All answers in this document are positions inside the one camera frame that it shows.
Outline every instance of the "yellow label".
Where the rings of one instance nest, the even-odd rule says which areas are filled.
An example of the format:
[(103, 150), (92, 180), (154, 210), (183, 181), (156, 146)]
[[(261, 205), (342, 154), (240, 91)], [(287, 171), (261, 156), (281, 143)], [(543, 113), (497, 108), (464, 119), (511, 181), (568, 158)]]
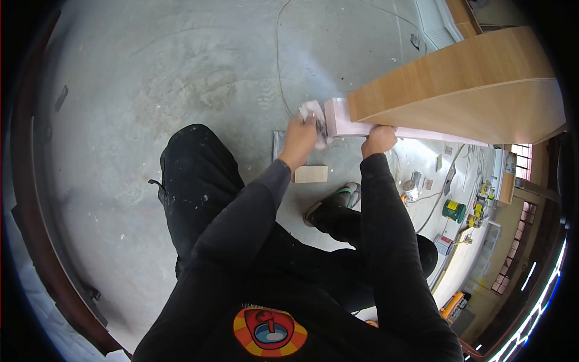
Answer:
[(451, 201), (448, 203), (447, 207), (451, 210), (456, 211), (456, 208), (459, 206), (459, 203), (456, 201)]

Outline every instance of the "bucket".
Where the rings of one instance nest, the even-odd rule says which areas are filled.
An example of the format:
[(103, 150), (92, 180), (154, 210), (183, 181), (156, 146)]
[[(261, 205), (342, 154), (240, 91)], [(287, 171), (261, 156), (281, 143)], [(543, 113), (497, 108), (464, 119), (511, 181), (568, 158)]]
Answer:
[(459, 204), (452, 200), (447, 200), (442, 208), (442, 216), (446, 216), (459, 224), (463, 222), (466, 212), (467, 207), (465, 204)]

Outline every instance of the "pink wood edge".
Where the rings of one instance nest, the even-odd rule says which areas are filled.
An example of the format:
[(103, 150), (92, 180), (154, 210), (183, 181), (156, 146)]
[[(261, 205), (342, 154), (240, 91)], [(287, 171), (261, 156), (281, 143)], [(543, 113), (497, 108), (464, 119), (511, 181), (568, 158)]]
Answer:
[[(376, 125), (367, 123), (351, 122), (350, 112), (348, 110), (348, 100), (345, 98), (331, 98), (324, 103), (326, 126), (328, 128), (328, 137), (352, 137), (367, 136), (370, 130)], [(407, 127), (398, 127), (396, 131), (398, 138), (421, 138), (424, 140), (438, 140), (445, 142), (467, 143), (482, 147), (489, 147), (484, 142), (471, 140), (469, 138), (454, 136), (452, 134), (420, 130)]]

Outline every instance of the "person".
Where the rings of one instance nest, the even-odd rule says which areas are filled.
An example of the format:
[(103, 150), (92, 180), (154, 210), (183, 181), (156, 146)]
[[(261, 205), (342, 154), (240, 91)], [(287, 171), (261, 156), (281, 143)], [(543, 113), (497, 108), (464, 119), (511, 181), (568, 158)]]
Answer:
[[(276, 223), (291, 175), (316, 143), (315, 124), (312, 114), (295, 115), (279, 158), (248, 185), (209, 128), (171, 137), (162, 181), (150, 182), (177, 250), (177, 283), (133, 361), (463, 360), (423, 272), (434, 268), (433, 244), (417, 242), (384, 154), (395, 129), (378, 126), (362, 144), (361, 185), (304, 216), (355, 250), (307, 246)], [(374, 305), (379, 328), (352, 315)]]

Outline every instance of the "foot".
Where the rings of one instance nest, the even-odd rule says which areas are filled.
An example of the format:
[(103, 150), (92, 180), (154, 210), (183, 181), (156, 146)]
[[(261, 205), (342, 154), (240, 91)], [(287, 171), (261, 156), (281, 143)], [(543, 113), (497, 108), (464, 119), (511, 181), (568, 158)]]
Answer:
[(309, 210), (303, 215), (303, 222), (307, 226), (313, 228), (314, 225), (310, 222), (310, 216), (321, 204), (330, 204), (333, 206), (352, 209), (358, 204), (358, 202), (360, 202), (361, 198), (362, 185), (357, 182), (348, 182), (344, 187), (336, 191), (336, 193), (309, 208)]

